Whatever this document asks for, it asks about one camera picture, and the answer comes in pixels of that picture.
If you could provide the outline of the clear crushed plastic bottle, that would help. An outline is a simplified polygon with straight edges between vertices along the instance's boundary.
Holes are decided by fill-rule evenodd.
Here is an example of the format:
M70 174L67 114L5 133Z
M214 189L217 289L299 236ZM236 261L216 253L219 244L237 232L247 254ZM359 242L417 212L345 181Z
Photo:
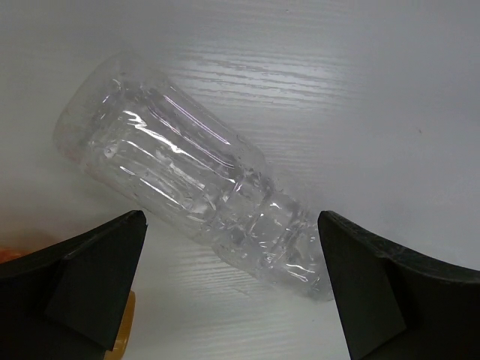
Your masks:
M53 139L85 174L223 262L296 295L332 299L315 193L139 56L99 64Z

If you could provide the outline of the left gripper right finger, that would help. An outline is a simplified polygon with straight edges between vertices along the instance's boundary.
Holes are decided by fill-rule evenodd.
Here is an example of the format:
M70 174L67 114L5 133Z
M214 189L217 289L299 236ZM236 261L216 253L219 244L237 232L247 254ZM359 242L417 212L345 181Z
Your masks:
M351 359L478 359L479 272L322 211L319 235Z

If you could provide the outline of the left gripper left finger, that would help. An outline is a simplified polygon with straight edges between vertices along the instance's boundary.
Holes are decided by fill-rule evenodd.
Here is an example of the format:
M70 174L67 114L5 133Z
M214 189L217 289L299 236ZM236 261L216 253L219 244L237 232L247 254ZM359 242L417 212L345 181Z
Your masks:
M122 359L146 231L129 211L35 252L1 250L1 358Z

